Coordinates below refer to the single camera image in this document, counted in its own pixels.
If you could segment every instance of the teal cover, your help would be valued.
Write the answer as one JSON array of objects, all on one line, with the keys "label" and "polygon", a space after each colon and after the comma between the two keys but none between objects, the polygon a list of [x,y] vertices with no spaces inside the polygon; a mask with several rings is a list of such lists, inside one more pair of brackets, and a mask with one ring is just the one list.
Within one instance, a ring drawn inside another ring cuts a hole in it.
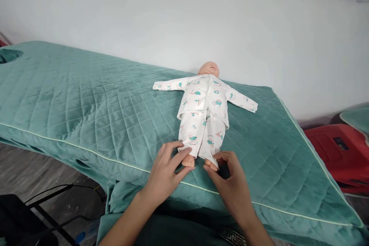
[{"label": "teal cover", "polygon": [[[109,197],[106,213],[122,212],[162,143],[178,138],[183,92],[152,85],[191,74],[46,42],[0,48],[0,55],[0,141],[95,179]],[[297,245],[364,244],[362,221],[273,90],[225,82],[259,104],[255,114],[228,104],[222,149],[236,152],[269,234]],[[226,218],[202,164],[196,160],[169,203]]]},{"label": "teal cover", "polygon": [[366,144],[369,146],[369,104],[343,111],[339,117],[361,132],[365,136]]}]

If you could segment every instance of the long sleeve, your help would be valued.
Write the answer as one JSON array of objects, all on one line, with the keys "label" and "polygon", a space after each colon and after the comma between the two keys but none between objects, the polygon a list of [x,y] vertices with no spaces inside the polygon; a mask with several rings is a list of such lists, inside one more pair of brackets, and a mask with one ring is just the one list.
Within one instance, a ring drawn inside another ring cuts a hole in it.
[{"label": "long sleeve", "polygon": [[185,77],[180,79],[173,79],[169,81],[158,81],[153,85],[153,90],[183,90],[185,91],[188,87],[188,83],[198,76]]},{"label": "long sleeve", "polygon": [[239,93],[234,88],[231,88],[229,85],[226,84],[226,96],[227,100],[230,101],[232,104],[239,106],[245,110],[256,112],[258,109],[258,103],[253,101],[252,99],[248,98],[247,96]]}]

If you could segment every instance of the white baby outfit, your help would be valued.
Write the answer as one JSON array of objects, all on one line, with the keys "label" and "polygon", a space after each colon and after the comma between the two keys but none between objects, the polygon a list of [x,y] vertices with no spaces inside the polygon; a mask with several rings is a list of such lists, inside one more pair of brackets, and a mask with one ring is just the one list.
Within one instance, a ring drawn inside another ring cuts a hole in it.
[{"label": "white baby outfit", "polygon": [[216,166],[213,155],[220,151],[225,130],[229,128],[227,101],[255,112],[258,104],[211,74],[155,82],[154,90],[183,90],[177,114],[181,120],[178,140],[190,155],[206,158]]}]

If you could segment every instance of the diamond quilting pattern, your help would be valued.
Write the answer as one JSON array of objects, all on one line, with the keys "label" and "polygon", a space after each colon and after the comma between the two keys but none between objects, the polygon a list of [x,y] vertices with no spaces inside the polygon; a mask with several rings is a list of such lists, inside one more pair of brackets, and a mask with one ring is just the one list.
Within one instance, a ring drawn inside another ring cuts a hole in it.
[{"label": "diamond quilting pattern", "polygon": [[[101,174],[117,178],[126,170],[122,163],[150,171],[162,143],[178,138],[183,92],[154,91],[152,85],[189,73],[45,42],[8,48],[24,54],[0,65],[1,124],[89,150],[85,158],[96,152]],[[255,114],[228,103],[230,128],[222,146],[236,152],[253,202],[360,225],[273,90],[226,83],[259,103]],[[184,182],[216,192],[202,161],[196,163]]]}]

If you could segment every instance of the doll foot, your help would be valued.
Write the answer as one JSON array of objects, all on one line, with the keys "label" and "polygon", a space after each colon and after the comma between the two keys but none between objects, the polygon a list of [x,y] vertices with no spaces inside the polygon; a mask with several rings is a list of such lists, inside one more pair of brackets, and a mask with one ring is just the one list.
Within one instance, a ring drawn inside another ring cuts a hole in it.
[{"label": "doll foot", "polygon": [[187,155],[183,161],[182,161],[182,165],[183,166],[190,166],[190,167],[195,167],[195,158],[191,155]]},{"label": "doll foot", "polygon": [[212,163],[210,160],[205,159],[205,164],[209,166],[211,169],[213,169],[214,171],[218,171],[218,167],[216,167],[216,165]]}]

